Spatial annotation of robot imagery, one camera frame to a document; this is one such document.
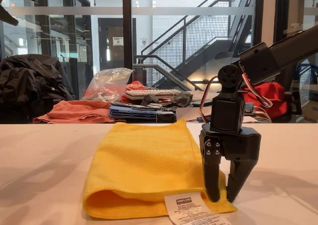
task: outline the white table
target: white table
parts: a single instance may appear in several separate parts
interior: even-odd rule
[[[232,225],[318,224],[318,125],[248,126],[262,134],[259,162],[234,203],[239,211],[225,217]],[[82,210],[92,156],[111,127],[0,125],[0,225],[171,225],[168,217],[93,220]],[[188,128],[198,142],[201,125]],[[229,163],[221,169],[228,173]]]

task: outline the keyboard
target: keyboard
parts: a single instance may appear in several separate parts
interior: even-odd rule
[[[167,99],[181,93],[179,90],[131,90],[125,92],[125,96],[131,100],[144,99],[145,95],[152,94],[157,99]]]

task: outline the sign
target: sign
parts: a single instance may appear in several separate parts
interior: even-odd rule
[[[140,39],[140,46],[142,49],[146,48],[146,46],[147,46],[147,39],[146,38]]]
[[[113,37],[113,46],[123,46],[124,37]]]

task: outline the glass window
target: glass window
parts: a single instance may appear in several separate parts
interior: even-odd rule
[[[286,17],[284,30],[277,32],[283,37],[294,35],[318,24],[318,0],[289,0],[287,8],[288,17]],[[283,20],[278,22],[281,25],[284,24]],[[291,122],[316,123],[318,121],[317,78],[318,54],[298,62],[278,77],[279,83],[286,90],[299,92],[300,95],[302,115],[295,115]]]
[[[134,79],[149,87],[204,90],[221,67],[252,46],[255,0],[132,0],[132,7],[136,63],[167,71],[138,69]]]
[[[95,7],[95,3],[120,9],[116,14],[110,9],[109,15],[94,15],[89,10],[82,13],[81,9]],[[82,98],[96,72],[124,67],[122,0],[3,0],[2,6],[13,12],[19,25],[0,22],[1,56],[44,54],[58,59],[77,99]],[[48,11],[34,14],[35,9],[26,6],[48,6]],[[118,18],[118,25],[98,25],[99,19],[109,18]]]

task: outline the black jacket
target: black jacket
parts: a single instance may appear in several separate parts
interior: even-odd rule
[[[30,123],[61,100],[74,100],[60,62],[43,55],[13,56],[0,63],[0,123]]]

